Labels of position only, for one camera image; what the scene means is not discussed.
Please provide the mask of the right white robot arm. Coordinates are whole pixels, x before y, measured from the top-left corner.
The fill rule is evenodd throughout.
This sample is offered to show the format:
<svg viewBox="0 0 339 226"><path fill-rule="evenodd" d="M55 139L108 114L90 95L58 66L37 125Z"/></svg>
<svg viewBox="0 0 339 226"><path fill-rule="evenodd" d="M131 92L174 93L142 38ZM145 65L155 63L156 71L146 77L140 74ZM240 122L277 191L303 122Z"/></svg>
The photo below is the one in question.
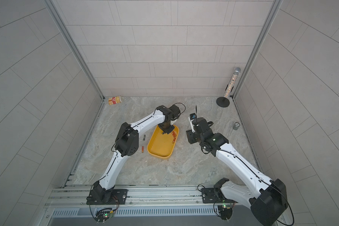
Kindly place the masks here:
<svg viewBox="0 0 339 226"><path fill-rule="evenodd" d="M260 172L221 133L213 133L213 122L198 118L196 114L190 114L189 122L191 128L186 132L189 143L199 143L204 154L210 153L224 162L245 183L245 186L239 186L227 179L220 180L215 188L222 198L249 208L264 226L273 225L285 210L291 208L286 185Z"/></svg>

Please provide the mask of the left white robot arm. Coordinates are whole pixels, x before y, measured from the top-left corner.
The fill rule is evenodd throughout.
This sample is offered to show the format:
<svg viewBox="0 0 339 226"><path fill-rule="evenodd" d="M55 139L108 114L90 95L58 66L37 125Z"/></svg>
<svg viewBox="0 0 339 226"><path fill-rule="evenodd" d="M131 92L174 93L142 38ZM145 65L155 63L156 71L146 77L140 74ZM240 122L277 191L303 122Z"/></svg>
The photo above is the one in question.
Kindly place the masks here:
<svg viewBox="0 0 339 226"><path fill-rule="evenodd" d="M176 104L171 107L157 107L153 113L133 123L123 123L112 147L113 157L102 178L91 187L87 197L88 204L108 203L119 173L128 158L139 148L139 139L151 128L158 126L165 134L171 134L175 129L174 123L181 116Z"/></svg>

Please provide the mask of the yellow plastic storage box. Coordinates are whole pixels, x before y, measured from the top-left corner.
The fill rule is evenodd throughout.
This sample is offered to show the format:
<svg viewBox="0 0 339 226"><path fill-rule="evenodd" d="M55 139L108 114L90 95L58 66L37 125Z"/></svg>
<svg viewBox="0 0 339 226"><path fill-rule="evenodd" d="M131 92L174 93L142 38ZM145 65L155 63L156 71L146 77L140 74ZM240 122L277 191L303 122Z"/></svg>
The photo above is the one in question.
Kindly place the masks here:
<svg viewBox="0 0 339 226"><path fill-rule="evenodd" d="M173 130L176 133L176 138L179 137L179 128L175 126ZM174 147L176 145L172 144L172 140L174 139L172 133L170 134L162 134L162 130L156 126L153 135L149 141L147 146L147 151L150 155L160 158L160 159L168 159L173 153Z"/></svg>

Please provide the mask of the small red yellow box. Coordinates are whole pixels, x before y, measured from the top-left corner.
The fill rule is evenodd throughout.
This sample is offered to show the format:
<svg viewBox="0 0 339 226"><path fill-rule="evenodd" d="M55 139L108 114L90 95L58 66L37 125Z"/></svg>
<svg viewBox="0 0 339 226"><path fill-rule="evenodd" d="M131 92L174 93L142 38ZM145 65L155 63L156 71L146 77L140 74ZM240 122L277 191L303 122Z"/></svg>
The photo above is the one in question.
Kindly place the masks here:
<svg viewBox="0 0 339 226"><path fill-rule="evenodd" d="M115 105L115 104L119 104L121 102L122 102L122 97L121 96L116 96L116 97L108 98L108 104L109 105Z"/></svg>

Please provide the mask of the wrapped poker chip stack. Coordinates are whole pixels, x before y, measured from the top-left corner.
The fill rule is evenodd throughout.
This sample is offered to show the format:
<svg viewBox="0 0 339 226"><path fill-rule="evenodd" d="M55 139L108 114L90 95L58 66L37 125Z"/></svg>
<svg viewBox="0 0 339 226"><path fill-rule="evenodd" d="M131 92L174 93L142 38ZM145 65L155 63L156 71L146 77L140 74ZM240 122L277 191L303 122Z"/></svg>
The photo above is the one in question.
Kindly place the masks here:
<svg viewBox="0 0 339 226"><path fill-rule="evenodd" d="M241 126L241 124L239 123L239 122L235 122L234 124L233 124L233 130L238 130L239 128L240 128L240 126Z"/></svg>

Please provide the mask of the black stand crystal tube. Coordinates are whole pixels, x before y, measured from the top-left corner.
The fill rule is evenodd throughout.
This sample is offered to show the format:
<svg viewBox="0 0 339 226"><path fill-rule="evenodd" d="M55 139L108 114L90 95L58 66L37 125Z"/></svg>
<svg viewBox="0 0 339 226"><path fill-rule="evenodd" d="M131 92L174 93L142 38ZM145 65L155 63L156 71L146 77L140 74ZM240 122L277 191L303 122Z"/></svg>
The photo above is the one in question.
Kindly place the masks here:
<svg viewBox="0 0 339 226"><path fill-rule="evenodd" d="M220 107L226 108L230 105L230 99L233 98L231 95L231 92L234 88L234 85L236 83L236 79L238 78L239 74L241 73L241 68L235 67L232 73L232 76L230 78L230 81L225 89L225 93L223 97L219 97L216 100L216 104Z"/></svg>

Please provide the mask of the right circuit board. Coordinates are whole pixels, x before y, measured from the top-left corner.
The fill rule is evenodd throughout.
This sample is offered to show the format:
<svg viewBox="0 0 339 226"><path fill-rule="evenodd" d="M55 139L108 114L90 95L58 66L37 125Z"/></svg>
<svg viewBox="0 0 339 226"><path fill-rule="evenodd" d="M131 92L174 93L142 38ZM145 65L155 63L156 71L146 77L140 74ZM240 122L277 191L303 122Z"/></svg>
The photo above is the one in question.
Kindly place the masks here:
<svg viewBox="0 0 339 226"><path fill-rule="evenodd" d="M233 215L233 207L226 205L218 205L216 215L222 220L229 221Z"/></svg>

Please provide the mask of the circuit board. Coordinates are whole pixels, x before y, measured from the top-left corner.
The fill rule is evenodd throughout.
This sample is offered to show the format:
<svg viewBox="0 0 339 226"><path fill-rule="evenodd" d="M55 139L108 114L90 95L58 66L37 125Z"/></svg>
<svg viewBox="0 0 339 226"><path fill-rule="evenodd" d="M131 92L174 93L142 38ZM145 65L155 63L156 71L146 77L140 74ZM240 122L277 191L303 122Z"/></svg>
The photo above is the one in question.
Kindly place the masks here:
<svg viewBox="0 0 339 226"><path fill-rule="evenodd" d="M112 218L114 214L115 211L112 208L104 208L99 210L96 213L97 224L99 224L100 222L104 224L108 219Z"/></svg>
<svg viewBox="0 0 339 226"><path fill-rule="evenodd" d="M233 207L226 205L218 205L216 215L222 220L229 221L233 215Z"/></svg>

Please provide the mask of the left circuit board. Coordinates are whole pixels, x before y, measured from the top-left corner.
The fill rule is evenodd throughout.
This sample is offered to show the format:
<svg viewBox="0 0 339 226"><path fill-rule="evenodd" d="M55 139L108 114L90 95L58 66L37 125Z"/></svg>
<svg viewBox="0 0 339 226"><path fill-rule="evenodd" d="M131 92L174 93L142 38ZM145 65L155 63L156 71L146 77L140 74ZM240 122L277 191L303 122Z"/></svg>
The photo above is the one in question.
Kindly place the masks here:
<svg viewBox="0 0 339 226"><path fill-rule="evenodd" d="M114 214L115 211L112 208L104 208L99 210L96 213L97 224L99 224L100 222L104 224L108 219L112 218Z"/></svg>

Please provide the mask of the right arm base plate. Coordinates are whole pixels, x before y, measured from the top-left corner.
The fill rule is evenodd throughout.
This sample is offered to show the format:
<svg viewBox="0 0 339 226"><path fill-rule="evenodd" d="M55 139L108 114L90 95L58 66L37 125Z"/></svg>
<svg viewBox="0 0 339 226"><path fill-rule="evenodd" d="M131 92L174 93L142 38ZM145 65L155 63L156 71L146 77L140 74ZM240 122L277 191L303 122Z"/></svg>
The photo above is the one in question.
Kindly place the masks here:
<svg viewBox="0 0 339 226"><path fill-rule="evenodd" d="M235 203L234 200L226 199L224 195L216 188L201 187L198 189L202 193L202 202L205 204L216 203Z"/></svg>

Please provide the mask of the aluminium rail frame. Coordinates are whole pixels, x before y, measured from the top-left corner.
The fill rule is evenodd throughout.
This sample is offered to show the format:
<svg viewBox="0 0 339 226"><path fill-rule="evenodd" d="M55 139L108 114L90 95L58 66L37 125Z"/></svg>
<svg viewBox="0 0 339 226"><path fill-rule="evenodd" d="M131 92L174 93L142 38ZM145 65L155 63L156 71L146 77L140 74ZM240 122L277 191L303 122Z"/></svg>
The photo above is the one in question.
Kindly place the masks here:
<svg viewBox="0 0 339 226"><path fill-rule="evenodd" d="M216 215L218 205L232 206L233 214L237 209L247 208L237 202L205 204L202 202L202 193L198 190L202 186L118 186L116 189L128 189L126 202L121 205L87 205L88 186L54 189L44 205L38 225L48 226L60 218L71 219L73 226L79 225L81 219L88 220L95 226L118 226L120 218L128 217L211 216L222 220ZM215 185L203 187L215 188ZM104 208L112 208L115 214L104 224L97 224L96 213Z"/></svg>

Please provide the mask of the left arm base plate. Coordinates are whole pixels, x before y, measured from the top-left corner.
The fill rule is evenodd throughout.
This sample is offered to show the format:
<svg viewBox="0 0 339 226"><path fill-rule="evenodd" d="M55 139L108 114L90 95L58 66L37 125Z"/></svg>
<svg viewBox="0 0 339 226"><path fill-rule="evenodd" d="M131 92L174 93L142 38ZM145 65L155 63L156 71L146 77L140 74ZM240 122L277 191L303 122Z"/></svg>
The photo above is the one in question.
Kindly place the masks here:
<svg viewBox="0 0 339 226"><path fill-rule="evenodd" d="M125 204L128 189L112 189L107 191L96 191L91 189L87 197L87 205L115 205Z"/></svg>

